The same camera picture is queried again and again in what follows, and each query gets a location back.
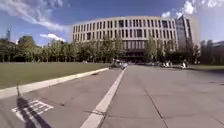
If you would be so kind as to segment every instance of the building facade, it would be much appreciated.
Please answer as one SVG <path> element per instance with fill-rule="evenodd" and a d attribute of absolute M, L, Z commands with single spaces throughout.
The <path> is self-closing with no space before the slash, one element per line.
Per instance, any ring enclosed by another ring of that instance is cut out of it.
<path fill-rule="evenodd" d="M 194 16 L 183 15 L 175 21 L 179 50 L 185 50 L 187 41 L 200 47 L 200 32 L 196 18 Z"/>
<path fill-rule="evenodd" d="M 113 17 L 81 22 L 73 25 L 73 41 L 88 42 L 102 40 L 105 36 L 111 39 L 119 36 L 123 41 L 125 50 L 124 58 L 129 60 L 143 60 L 145 42 L 152 38 L 155 42 L 164 45 L 172 40 L 178 48 L 178 33 L 176 19 L 151 17 L 151 16 L 127 16 Z"/>

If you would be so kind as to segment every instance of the lane line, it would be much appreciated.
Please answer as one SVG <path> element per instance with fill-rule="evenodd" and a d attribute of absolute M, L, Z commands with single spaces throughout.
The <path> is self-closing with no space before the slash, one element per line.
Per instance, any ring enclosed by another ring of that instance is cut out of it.
<path fill-rule="evenodd" d="M 88 117 L 88 119 L 82 124 L 80 128 L 98 128 L 102 123 L 105 113 L 118 89 L 118 86 L 121 82 L 121 79 L 124 75 L 125 69 L 120 73 L 117 77 L 116 81 L 110 87 L 109 91 L 100 101 L 100 103 L 96 106 L 96 108 L 92 111 L 92 114 Z"/>

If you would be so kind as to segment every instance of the grass lawn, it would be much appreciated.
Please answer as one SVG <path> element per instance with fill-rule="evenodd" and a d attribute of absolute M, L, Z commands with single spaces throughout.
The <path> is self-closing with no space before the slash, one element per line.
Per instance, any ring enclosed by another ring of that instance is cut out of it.
<path fill-rule="evenodd" d="M 108 67 L 84 63 L 11 63 L 0 64 L 0 89 Z"/>
<path fill-rule="evenodd" d="M 192 65 L 190 67 L 199 70 L 224 70 L 224 65 Z"/>

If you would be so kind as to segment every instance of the cloud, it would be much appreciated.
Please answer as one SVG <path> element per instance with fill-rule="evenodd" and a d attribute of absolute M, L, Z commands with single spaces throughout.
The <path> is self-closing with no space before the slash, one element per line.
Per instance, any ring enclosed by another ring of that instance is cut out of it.
<path fill-rule="evenodd" d="M 49 30 L 67 31 L 69 26 L 51 21 L 52 11 L 63 5 L 63 0 L 1 0 L 0 10 Z"/>
<path fill-rule="evenodd" d="M 224 0 L 186 0 L 182 7 L 162 13 L 162 16 L 166 17 L 166 14 L 168 14 L 169 17 L 173 15 L 180 17 L 183 14 L 192 15 L 196 13 L 197 7 L 199 6 L 206 8 L 224 7 Z"/>
<path fill-rule="evenodd" d="M 50 34 L 40 34 L 40 36 L 43 38 L 65 41 L 65 39 L 60 38 L 60 37 L 56 36 L 55 34 L 51 34 L 51 33 Z"/>
<path fill-rule="evenodd" d="M 182 8 L 182 12 L 185 14 L 193 14 L 196 12 L 196 9 L 193 6 L 193 2 L 195 1 L 185 1 L 184 7 Z"/>
<path fill-rule="evenodd" d="M 171 15 L 171 12 L 167 11 L 162 14 L 162 17 L 170 17 L 170 15 Z"/>

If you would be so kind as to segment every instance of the large curved building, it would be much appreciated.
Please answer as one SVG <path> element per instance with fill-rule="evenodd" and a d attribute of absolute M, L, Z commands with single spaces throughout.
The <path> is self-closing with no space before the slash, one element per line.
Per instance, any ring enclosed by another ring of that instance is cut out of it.
<path fill-rule="evenodd" d="M 152 16 L 127 16 L 96 19 L 77 23 L 73 26 L 73 41 L 87 42 L 102 40 L 105 36 L 111 39 L 121 37 L 126 51 L 126 60 L 142 60 L 145 42 L 151 37 L 161 40 L 164 45 L 172 40 L 178 48 L 177 19 Z"/>

